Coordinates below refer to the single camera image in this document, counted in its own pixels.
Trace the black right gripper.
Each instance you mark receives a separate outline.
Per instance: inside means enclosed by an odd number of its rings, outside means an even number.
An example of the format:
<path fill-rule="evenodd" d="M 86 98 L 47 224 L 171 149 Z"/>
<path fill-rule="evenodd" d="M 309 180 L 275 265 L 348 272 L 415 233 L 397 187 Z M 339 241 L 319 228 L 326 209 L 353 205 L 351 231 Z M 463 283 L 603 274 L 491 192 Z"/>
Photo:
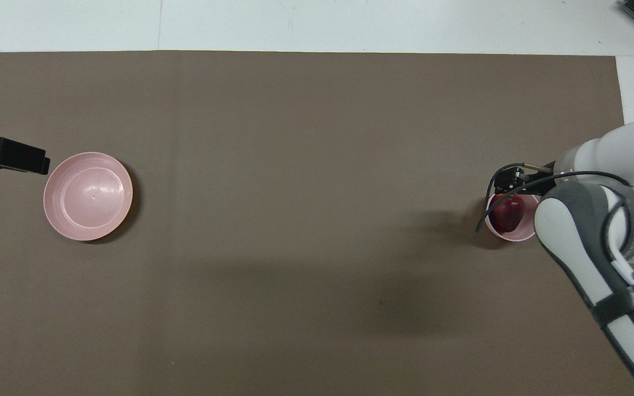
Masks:
<path fill-rule="evenodd" d="M 530 163 L 511 164 L 495 172 L 494 195 L 516 194 L 544 196 L 556 187 L 553 179 L 555 161 L 543 166 Z"/>

